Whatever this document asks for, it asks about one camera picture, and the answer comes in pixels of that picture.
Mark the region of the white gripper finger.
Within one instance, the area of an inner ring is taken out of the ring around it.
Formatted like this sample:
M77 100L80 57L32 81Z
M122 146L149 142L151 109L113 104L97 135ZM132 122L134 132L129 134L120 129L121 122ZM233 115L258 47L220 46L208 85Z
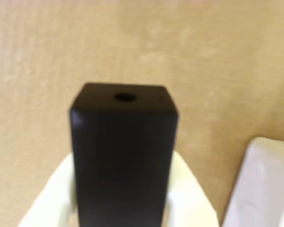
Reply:
M60 163L19 223L20 227L67 227L76 207L73 154Z
M215 209L181 155L173 151L167 192L168 227L218 227Z

